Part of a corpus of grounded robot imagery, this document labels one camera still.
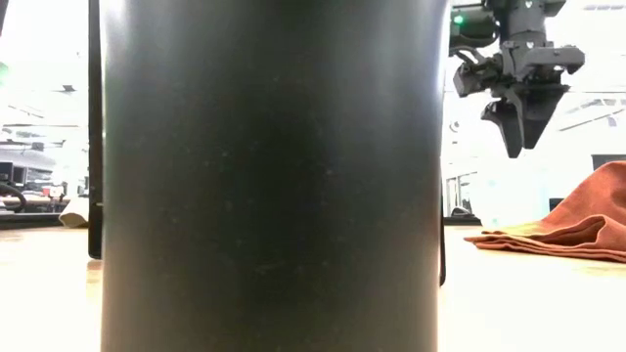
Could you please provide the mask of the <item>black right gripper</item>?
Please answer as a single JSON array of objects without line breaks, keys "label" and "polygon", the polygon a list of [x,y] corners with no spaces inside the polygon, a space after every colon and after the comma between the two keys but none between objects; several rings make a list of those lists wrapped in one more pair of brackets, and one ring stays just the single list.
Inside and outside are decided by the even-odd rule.
[{"label": "black right gripper", "polygon": [[[498,53],[485,57],[479,53],[485,44],[484,40],[452,43],[452,54],[463,61],[453,83],[462,98],[484,91],[503,98],[490,102],[481,119],[498,127],[508,157],[517,158],[522,148],[535,148],[569,91],[561,76],[575,73],[586,63],[586,56],[575,46],[506,41]],[[512,92],[519,99],[506,99]]]}]

